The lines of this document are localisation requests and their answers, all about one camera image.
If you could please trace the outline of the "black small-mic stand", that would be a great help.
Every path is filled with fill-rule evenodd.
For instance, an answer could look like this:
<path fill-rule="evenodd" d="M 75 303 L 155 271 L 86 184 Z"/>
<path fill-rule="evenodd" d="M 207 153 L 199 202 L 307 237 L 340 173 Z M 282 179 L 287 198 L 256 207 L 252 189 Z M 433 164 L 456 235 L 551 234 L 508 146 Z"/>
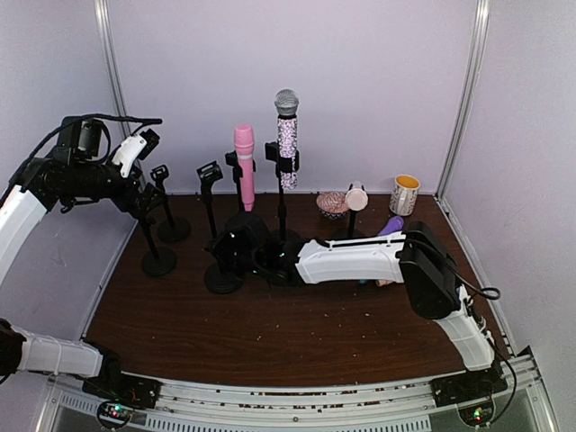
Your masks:
<path fill-rule="evenodd" d="M 358 212 L 349 211 L 348 224 L 345 229 L 337 229 L 332 233 L 333 239 L 359 239 L 364 238 L 365 234 L 356 228 L 356 217 Z"/>

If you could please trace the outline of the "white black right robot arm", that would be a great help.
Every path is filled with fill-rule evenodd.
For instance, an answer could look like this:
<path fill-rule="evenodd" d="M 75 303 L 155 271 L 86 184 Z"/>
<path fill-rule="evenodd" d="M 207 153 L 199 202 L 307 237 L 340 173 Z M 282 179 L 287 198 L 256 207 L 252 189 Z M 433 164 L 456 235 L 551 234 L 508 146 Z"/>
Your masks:
<path fill-rule="evenodd" d="M 480 397 L 496 382 L 494 339 L 473 299 L 497 300 L 500 291 L 466 281 L 423 222 L 371 238 L 289 240 L 274 236 L 258 215 L 241 212 L 206 249 L 215 260 L 204 273 L 212 293 L 235 292 L 247 274 L 277 286 L 359 280 L 402 284 L 413 311 L 438 324 L 463 359 L 465 394 Z"/>

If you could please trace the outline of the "beige pink microphone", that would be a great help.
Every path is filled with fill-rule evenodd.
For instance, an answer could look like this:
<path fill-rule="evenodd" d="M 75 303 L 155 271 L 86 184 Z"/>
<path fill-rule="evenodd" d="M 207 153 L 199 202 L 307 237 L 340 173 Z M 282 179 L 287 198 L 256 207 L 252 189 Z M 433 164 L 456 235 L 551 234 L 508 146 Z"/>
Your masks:
<path fill-rule="evenodd" d="M 379 287 L 383 287 L 383 286 L 386 286 L 386 285 L 390 285 L 390 284 L 393 284 L 393 283 L 394 283 L 394 281 L 389 281 L 389 280 L 378 280 L 378 281 L 376 281 L 375 283 L 376 283 L 376 285 L 377 285 L 377 286 L 379 286 Z"/>

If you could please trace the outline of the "purple microphone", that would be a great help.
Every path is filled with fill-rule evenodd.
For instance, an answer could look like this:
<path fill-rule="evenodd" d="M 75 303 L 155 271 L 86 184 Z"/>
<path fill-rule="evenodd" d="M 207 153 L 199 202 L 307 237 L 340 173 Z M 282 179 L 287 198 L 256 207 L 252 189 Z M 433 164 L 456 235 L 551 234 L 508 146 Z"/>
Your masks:
<path fill-rule="evenodd" d="M 393 216 L 389 218 L 386 225 L 378 232 L 377 236 L 387 236 L 394 232 L 402 231 L 404 226 L 404 219 L 401 216 Z"/>

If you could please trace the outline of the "black blue-mic stand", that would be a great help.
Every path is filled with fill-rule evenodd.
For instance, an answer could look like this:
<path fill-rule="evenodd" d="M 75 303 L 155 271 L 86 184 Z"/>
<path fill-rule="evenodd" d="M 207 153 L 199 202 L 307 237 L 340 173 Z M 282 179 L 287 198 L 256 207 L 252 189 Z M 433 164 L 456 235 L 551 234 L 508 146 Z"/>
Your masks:
<path fill-rule="evenodd" d="M 205 250 L 209 252 L 215 260 L 204 273 L 204 284 L 211 293 L 230 294 L 242 286 L 243 280 L 235 276 L 223 264 L 222 259 L 214 253 L 214 247 L 216 241 L 219 239 L 219 234 L 212 208 L 212 187 L 217 181 L 223 178 L 223 173 L 216 161 L 199 167 L 196 172 L 199 176 L 202 202 L 207 212 L 211 232 L 211 240 L 207 243 Z"/>

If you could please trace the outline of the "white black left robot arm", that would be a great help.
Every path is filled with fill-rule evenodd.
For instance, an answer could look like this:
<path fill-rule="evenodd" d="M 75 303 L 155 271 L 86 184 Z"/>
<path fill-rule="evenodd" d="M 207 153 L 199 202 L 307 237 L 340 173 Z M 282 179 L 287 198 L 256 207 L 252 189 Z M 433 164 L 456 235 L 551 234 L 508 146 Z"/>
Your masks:
<path fill-rule="evenodd" d="M 45 157 L 32 152 L 16 169 L 1 197 L 1 274 L 7 275 L 26 239 L 57 204 L 63 212 L 109 199 L 149 229 L 148 215 L 164 203 L 153 184 L 140 185 L 135 162 L 159 143 L 158 118 L 93 113 L 68 116 L 38 145 L 57 144 Z M 111 400 L 129 392 L 129 379 L 106 364 L 100 348 L 33 333 L 1 321 L 1 377 L 20 371 L 93 378 Z"/>

